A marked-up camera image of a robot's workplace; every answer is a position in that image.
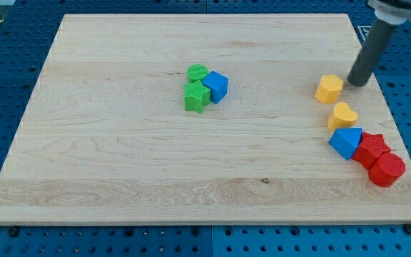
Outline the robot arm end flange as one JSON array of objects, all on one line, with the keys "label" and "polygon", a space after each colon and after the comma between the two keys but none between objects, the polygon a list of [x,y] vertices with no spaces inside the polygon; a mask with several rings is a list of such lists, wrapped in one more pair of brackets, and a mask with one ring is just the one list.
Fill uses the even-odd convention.
[{"label": "robot arm end flange", "polygon": [[411,21],[411,0],[367,0],[367,5],[375,10],[375,15],[391,25]]}]

